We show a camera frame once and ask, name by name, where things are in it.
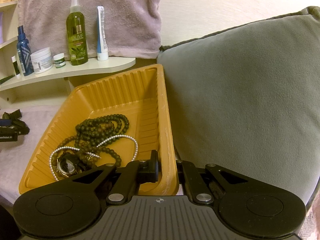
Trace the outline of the orange ribbed plastic tray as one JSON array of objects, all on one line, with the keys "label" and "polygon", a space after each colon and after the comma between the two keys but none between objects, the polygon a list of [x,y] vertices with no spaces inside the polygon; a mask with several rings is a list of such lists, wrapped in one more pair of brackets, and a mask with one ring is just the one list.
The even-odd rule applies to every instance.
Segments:
[{"label": "orange ribbed plastic tray", "polygon": [[154,64],[77,87],[65,100],[39,140],[20,181],[25,193],[59,177],[56,163],[67,146],[99,146],[93,161],[126,166],[158,152],[159,179],[140,186],[139,194],[174,195],[178,175],[171,133],[164,69]]}]

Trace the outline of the blue white tube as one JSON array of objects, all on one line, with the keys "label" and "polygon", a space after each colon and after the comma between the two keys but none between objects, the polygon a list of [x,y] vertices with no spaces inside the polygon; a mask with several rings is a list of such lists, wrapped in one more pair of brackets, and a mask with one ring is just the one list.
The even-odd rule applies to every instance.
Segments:
[{"label": "blue white tube", "polygon": [[108,46],[105,36],[105,10],[102,5],[97,6],[98,11],[98,44],[97,44],[97,59],[98,61],[108,60]]}]

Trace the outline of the lilac fleece blanket hanging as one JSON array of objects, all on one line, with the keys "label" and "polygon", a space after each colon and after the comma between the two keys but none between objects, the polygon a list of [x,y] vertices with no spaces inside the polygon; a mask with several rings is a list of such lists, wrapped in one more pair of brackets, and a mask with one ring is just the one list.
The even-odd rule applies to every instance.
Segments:
[{"label": "lilac fleece blanket hanging", "polygon": [[[110,56],[155,59],[161,46],[160,0],[79,0],[85,18],[89,57],[97,55],[98,11],[105,9],[105,39]],[[71,0],[18,0],[18,20],[31,51],[49,47],[68,54],[66,20]]]}]

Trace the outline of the dark green tube white cap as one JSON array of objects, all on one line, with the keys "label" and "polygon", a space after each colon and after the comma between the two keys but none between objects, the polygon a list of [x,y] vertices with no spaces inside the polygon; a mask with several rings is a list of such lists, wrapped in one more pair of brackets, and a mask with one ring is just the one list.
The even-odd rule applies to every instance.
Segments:
[{"label": "dark green tube white cap", "polygon": [[7,77],[4,77],[4,78],[0,79],[0,85],[2,85],[3,83],[9,81],[13,77],[15,77],[15,75],[10,75],[10,76],[7,76]]}]

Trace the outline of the black white lip balm stick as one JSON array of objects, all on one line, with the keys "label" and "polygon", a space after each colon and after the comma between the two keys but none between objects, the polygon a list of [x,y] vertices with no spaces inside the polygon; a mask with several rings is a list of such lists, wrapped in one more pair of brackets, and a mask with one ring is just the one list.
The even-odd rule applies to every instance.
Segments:
[{"label": "black white lip balm stick", "polygon": [[17,64],[16,56],[15,55],[12,56],[11,60],[12,60],[12,65],[13,65],[14,70],[15,70],[15,75],[16,75],[17,78],[20,78],[21,74],[20,74],[20,70],[19,70],[19,67],[18,67],[18,64]]}]

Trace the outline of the blue spray bottle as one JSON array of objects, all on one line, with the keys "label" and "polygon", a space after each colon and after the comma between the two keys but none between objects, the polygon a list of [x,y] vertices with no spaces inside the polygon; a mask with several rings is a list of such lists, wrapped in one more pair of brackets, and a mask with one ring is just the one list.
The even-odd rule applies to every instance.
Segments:
[{"label": "blue spray bottle", "polygon": [[20,59],[20,65],[21,65],[23,75],[28,76],[34,72],[33,65],[31,62],[31,50],[29,47],[29,40],[26,37],[24,28],[22,25],[20,25],[17,28],[17,31],[18,31],[18,36],[17,36],[18,57]]}]

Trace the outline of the grey cushion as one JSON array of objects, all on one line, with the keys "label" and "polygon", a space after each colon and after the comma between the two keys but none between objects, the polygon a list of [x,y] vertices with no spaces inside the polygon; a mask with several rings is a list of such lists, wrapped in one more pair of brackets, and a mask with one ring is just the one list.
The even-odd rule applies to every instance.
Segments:
[{"label": "grey cushion", "polygon": [[163,47],[157,62],[183,160],[312,200],[319,184],[319,7]]}]

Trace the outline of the small green-label jar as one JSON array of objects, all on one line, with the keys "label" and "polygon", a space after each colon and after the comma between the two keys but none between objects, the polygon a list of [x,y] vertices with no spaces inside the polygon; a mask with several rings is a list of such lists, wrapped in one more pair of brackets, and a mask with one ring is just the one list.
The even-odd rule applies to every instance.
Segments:
[{"label": "small green-label jar", "polygon": [[65,54],[64,53],[59,53],[53,56],[54,64],[56,68],[61,68],[66,65],[65,62]]}]

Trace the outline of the white cream jar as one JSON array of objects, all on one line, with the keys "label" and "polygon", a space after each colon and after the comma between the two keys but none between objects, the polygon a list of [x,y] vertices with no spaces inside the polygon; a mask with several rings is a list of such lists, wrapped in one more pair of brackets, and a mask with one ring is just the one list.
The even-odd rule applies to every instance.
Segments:
[{"label": "white cream jar", "polygon": [[41,74],[53,67],[53,56],[49,47],[32,53],[30,58],[35,74]]}]

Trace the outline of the lilac fleece bed cover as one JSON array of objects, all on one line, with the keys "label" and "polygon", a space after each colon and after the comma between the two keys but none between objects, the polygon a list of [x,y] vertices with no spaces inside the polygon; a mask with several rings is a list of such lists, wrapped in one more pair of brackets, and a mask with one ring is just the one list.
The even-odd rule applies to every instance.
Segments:
[{"label": "lilac fleece bed cover", "polygon": [[17,141],[1,142],[1,204],[12,206],[20,196],[18,186],[43,133],[59,110],[59,106],[21,108],[22,121],[30,128]]}]

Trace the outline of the green olive spray bottle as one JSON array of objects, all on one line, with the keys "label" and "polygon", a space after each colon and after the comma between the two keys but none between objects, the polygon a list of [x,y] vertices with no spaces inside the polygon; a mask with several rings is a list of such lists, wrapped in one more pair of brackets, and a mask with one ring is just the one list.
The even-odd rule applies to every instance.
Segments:
[{"label": "green olive spray bottle", "polygon": [[71,65],[78,66],[88,61],[85,17],[79,0],[71,0],[66,19],[67,44]]}]

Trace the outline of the cream wooden shelf unit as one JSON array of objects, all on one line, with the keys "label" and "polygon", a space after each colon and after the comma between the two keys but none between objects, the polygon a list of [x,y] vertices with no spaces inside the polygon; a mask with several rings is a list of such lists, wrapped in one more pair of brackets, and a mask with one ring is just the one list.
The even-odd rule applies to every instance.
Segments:
[{"label": "cream wooden shelf unit", "polygon": [[109,57],[106,61],[90,58],[85,64],[51,68],[42,74],[12,78],[1,85],[1,109],[61,104],[75,85],[71,78],[95,74],[113,74],[136,64],[135,58]]}]

